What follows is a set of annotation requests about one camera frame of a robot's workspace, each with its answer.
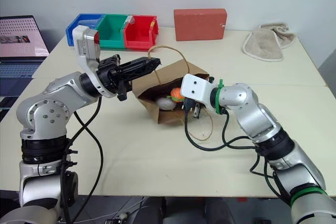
green storage bin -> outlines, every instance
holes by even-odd
[[[100,47],[105,49],[125,48],[123,30],[128,15],[106,14],[98,24]]]

white table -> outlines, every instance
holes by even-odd
[[[311,59],[297,39],[292,46],[283,50],[281,62],[265,62],[245,55],[241,46],[248,31],[225,31],[222,40],[176,41],[174,28],[160,28],[157,45],[168,45],[179,49],[188,61],[203,68],[225,83],[280,84],[324,86]],[[146,52],[102,51],[101,59],[120,54],[121,61],[147,56]],[[168,49],[158,49],[152,54],[161,59],[162,66],[180,60],[179,55]],[[66,37],[51,52],[33,75],[33,78],[59,78],[74,71],[81,71],[76,62],[73,47],[68,47]]]
[[[39,93],[51,80],[33,80],[0,124],[1,189],[19,189],[22,126],[16,120],[16,108],[20,101]],[[330,90],[286,85],[251,87],[259,95],[260,102],[269,107],[322,171],[329,195],[336,195],[336,100]],[[86,121],[95,108],[91,105],[78,113]],[[207,146],[220,143],[225,120],[224,116],[213,117],[214,134]],[[197,132],[200,125],[208,129],[208,119],[202,120],[203,124],[191,123],[190,131]],[[73,116],[68,123],[68,136],[73,136],[79,128]],[[124,102],[104,98],[101,111],[90,128],[101,141],[105,156],[96,195],[274,196],[264,178],[248,171],[255,161],[253,151],[200,151],[188,142],[182,125],[154,123],[132,93]],[[232,116],[227,139],[241,134]],[[79,151],[78,155],[72,155],[72,160],[78,162],[73,170],[79,175],[79,193],[88,194],[99,167],[98,149],[86,132],[75,141],[72,149]]]

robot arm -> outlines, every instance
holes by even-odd
[[[206,106],[210,111],[232,110],[238,124],[264,156],[272,169],[283,199],[290,202],[293,223],[335,223],[336,202],[325,190],[321,172],[283,130],[270,111],[258,102],[246,84],[221,87],[187,74],[181,95]]]
[[[152,72],[160,64],[157,58],[143,57],[121,65],[119,55],[99,62],[96,30],[78,26],[73,30],[73,38],[78,62],[85,73],[75,72],[56,79],[41,94],[18,106],[17,118],[24,127],[20,133],[21,208],[5,215],[1,224],[57,222],[62,209],[60,167],[69,141],[66,124],[71,115],[101,96],[125,100],[126,93],[132,90],[131,81]],[[66,171],[65,177],[66,202],[71,206],[77,195],[78,176]]]

laptop screen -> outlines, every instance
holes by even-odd
[[[0,18],[0,57],[47,57],[48,49],[33,16]]]

white egg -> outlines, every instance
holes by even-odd
[[[171,98],[161,97],[156,101],[160,110],[173,110],[176,107],[176,103]]]

